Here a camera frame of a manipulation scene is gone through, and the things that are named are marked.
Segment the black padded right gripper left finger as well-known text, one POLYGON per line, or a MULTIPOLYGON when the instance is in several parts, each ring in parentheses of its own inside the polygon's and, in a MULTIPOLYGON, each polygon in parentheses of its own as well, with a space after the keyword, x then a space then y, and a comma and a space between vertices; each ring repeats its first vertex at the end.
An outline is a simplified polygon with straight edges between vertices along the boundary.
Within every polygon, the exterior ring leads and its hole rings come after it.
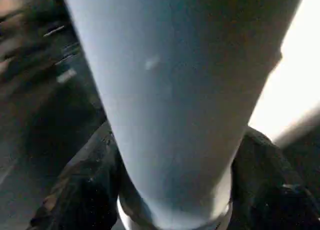
POLYGON ((106 121, 64 167, 29 229, 112 229, 119 168, 118 146, 106 121))

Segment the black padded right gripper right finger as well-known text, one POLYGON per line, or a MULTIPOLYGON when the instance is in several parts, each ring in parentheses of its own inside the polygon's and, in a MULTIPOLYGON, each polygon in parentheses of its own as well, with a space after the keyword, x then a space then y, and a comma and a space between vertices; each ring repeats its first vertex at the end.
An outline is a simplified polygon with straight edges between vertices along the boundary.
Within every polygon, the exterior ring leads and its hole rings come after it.
POLYGON ((319 229, 319 203, 264 134, 247 128, 231 169, 229 229, 319 229))

